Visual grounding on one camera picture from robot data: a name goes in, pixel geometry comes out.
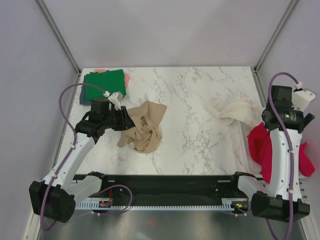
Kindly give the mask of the tan t shirt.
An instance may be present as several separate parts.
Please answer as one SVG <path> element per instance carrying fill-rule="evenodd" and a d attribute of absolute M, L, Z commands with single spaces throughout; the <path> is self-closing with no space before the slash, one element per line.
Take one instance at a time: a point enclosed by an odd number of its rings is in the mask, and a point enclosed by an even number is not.
<path fill-rule="evenodd" d="M 154 152 L 162 139 L 159 126 L 166 110 L 166 105 L 148 100 L 141 106 L 130 108 L 128 114 L 134 127 L 121 132 L 117 146 L 123 148 L 133 144 L 133 149 L 139 153 Z"/>

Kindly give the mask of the red t shirt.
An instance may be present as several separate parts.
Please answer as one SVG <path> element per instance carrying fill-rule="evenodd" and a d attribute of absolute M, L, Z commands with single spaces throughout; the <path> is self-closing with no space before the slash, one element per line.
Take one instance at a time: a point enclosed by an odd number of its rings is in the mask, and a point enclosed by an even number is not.
<path fill-rule="evenodd" d="M 254 127 L 247 136 L 249 154 L 254 162 L 261 166 L 260 174 L 266 183 L 270 183 L 272 175 L 272 142 L 270 133 L 263 122 Z M 299 146 L 299 172 L 304 177 L 311 177 L 315 167 L 305 153 L 308 144 Z"/>

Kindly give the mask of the cream t shirt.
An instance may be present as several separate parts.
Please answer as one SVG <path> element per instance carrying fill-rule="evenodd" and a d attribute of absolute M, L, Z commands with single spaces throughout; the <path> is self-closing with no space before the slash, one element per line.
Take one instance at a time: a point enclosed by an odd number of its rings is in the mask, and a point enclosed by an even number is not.
<path fill-rule="evenodd" d="M 237 91 L 227 101 L 209 101 L 204 108 L 226 126 L 238 121 L 253 129 L 262 122 L 263 108 L 255 106 L 252 100 L 241 91 Z"/>

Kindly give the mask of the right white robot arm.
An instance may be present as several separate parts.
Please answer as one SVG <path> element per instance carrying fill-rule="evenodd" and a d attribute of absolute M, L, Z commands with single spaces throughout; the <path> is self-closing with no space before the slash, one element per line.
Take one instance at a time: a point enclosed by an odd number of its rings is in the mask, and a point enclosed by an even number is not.
<path fill-rule="evenodd" d="M 235 197 L 245 194 L 255 217 L 289 222 L 290 215 L 297 221 L 310 214 L 310 205 L 302 201 L 299 183 L 299 150 L 302 132 L 315 118 L 292 103 L 293 95 L 303 93 L 288 86 L 273 85 L 271 99 L 262 112 L 264 127 L 269 131 L 272 161 L 268 187 L 244 172 L 231 176 L 229 191 Z"/>

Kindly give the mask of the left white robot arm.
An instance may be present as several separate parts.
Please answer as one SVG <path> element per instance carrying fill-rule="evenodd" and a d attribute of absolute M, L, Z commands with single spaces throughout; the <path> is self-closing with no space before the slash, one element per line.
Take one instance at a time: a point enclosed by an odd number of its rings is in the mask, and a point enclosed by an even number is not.
<path fill-rule="evenodd" d="M 134 125 L 125 106 L 107 98 L 91 102 L 90 111 L 75 126 L 69 150 L 41 181 L 33 181 L 29 187 L 33 212 L 41 221 L 48 218 L 67 223 L 77 204 L 90 196 L 104 197 L 109 193 L 110 185 L 100 173 L 89 173 L 78 183 L 74 177 L 106 130 L 124 131 Z"/>

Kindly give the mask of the white plastic basket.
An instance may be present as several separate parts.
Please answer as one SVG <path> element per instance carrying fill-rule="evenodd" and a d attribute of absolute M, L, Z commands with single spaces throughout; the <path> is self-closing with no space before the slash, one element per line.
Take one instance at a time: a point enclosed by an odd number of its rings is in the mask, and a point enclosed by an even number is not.
<path fill-rule="evenodd" d="M 250 156 L 249 144 L 248 144 L 248 135 L 249 135 L 249 133 L 250 133 L 250 131 L 251 131 L 252 129 L 253 129 L 253 128 L 250 128 L 249 126 L 247 126 L 247 127 L 244 128 L 244 131 L 246 132 L 246 137 L 245 137 L 245 139 L 244 139 L 244 142 L 245 142 L 246 151 L 247 151 L 247 153 L 248 153 L 248 158 L 253 161 L 253 159 L 252 159 L 251 156 Z M 258 170 L 256 170 L 255 172 L 258 173 L 258 174 L 260 174 L 260 171 L 261 171 L 262 167 L 261 167 L 258 163 L 254 162 L 254 161 L 253 161 L 253 163 L 255 163 L 255 164 L 258 166 Z"/>

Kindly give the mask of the folded green t shirt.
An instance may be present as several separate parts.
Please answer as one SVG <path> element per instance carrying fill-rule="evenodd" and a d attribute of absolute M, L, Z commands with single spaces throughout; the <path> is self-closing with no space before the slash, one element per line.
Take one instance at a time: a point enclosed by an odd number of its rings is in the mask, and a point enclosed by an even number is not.
<path fill-rule="evenodd" d="M 127 95 L 125 84 L 125 73 L 122 69 L 107 70 L 105 72 L 90 72 L 84 76 L 84 83 L 94 85 L 110 94 L 120 92 L 123 96 Z M 85 96 L 88 101 L 104 96 L 102 91 L 95 87 L 85 85 Z"/>

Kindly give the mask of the folded pink t shirt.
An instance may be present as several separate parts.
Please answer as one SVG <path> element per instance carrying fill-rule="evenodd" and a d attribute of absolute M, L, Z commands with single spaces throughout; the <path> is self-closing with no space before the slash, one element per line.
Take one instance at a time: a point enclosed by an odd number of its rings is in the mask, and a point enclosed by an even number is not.
<path fill-rule="evenodd" d="M 93 72 L 94 73 L 104 73 L 107 72 L 107 69 L 104 68 L 96 68 Z M 124 73 L 124 84 L 125 84 L 125 88 L 127 89 L 129 87 L 129 81 L 130 81 L 131 77 L 129 74 Z"/>

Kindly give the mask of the folded blue t shirt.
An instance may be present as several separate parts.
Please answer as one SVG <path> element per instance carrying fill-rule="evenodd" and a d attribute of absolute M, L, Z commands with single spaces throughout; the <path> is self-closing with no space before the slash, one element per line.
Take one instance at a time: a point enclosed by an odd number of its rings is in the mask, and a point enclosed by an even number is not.
<path fill-rule="evenodd" d="M 90 87 L 96 88 L 96 89 L 100 90 L 100 91 L 103 92 L 103 93 L 104 93 L 104 90 L 101 89 L 101 88 L 98 88 L 97 86 L 92 85 L 92 84 L 83 85 L 83 86 L 81 87 L 81 92 L 80 92 L 80 97 L 79 97 L 79 104 L 80 104 L 80 105 L 84 105 L 84 106 L 90 106 L 92 100 L 91 100 L 91 101 L 90 101 L 90 100 L 87 100 L 87 98 L 86 98 L 85 86 L 90 86 Z"/>

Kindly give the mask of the right aluminium frame post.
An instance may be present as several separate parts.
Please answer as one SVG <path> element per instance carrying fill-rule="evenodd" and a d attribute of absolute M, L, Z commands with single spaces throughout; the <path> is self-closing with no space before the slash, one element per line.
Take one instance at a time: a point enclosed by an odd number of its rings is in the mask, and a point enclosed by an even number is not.
<path fill-rule="evenodd" d="M 257 75 L 258 71 L 260 70 L 260 68 L 262 67 L 263 63 L 265 62 L 267 56 L 269 55 L 269 52 L 271 51 L 273 45 L 275 44 L 275 42 L 277 41 L 279 35 L 281 34 L 281 32 L 283 31 L 283 29 L 285 28 L 287 22 L 289 21 L 291 15 L 293 14 L 295 8 L 297 7 L 297 5 L 299 4 L 300 0 L 290 0 L 282 17 L 280 18 L 278 24 L 276 25 L 270 39 L 268 40 L 265 48 L 262 51 L 262 54 L 260 55 L 257 63 L 255 64 L 255 66 L 252 68 L 253 72 Z"/>

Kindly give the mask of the aluminium frame post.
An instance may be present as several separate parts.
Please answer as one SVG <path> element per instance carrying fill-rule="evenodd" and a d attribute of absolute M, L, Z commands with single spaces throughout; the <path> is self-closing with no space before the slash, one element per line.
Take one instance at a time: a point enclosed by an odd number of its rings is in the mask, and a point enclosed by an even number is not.
<path fill-rule="evenodd" d="M 39 7 L 39 10 L 41 11 L 43 17 L 45 18 L 48 26 L 50 27 L 54 37 L 58 41 L 60 47 L 62 48 L 64 54 L 68 58 L 68 61 L 70 62 L 73 70 L 76 72 L 78 76 L 81 75 L 81 69 L 79 65 L 77 64 L 73 54 L 70 51 L 70 48 L 68 47 L 61 31 L 58 28 L 58 25 L 56 24 L 52 14 L 50 13 L 49 8 L 47 7 L 46 3 L 44 0 L 35 0 L 35 3 Z"/>
<path fill-rule="evenodd" d="M 275 44 L 275 42 L 277 41 L 279 35 L 281 34 L 281 32 L 283 31 L 283 29 L 285 28 L 287 22 L 289 21 L 291 15 L 293 14 L 295 8 L 297 7 L 297 5 L 299 4 L 300 0 L 290 0 L 282 17 L 280 18 L 278 24 L 276 25 L 270 39 L 268 40 L 265 48 L 262 51 L 262 54 L 260 55 L 257 63 L 255 64 L 255 66 L 252 68 L 253 72 L 257 75 L 258 71 L 260 70 L 260 68 L 262 67 L 263 63 L 265 62 L 267 56 L 269 55 L 269 52 L 271 51 L 273 45 Z"/>

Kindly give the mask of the left aluminium frame post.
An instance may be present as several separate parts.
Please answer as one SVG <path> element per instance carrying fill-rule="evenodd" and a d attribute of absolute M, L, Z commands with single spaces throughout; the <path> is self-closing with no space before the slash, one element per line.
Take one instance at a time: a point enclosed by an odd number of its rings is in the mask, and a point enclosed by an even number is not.
<path fill-rule="evenodd" d="M 79 65 L 77 64 L 73 54 L 70 51 L 70 48 L 68 47 L 61 31 L 58 28 L 58 25 L 56 24 L 52 14 L 50 13 L 49 8 L 47 7 L 46 3 L 44 0 L 35 0 L 35 3 L 39 7 L 39 10 L 41 11 L 43 17 L 45 18 L 48 26 L 50 27 L 54 37 L 58 41 L 60 47 L 62 48 L 64 54 L 68 58 L 68 61 L 70 62 L 73 70 L 76 72 L 78 76 L 81 75 L 81 69 Z"/>

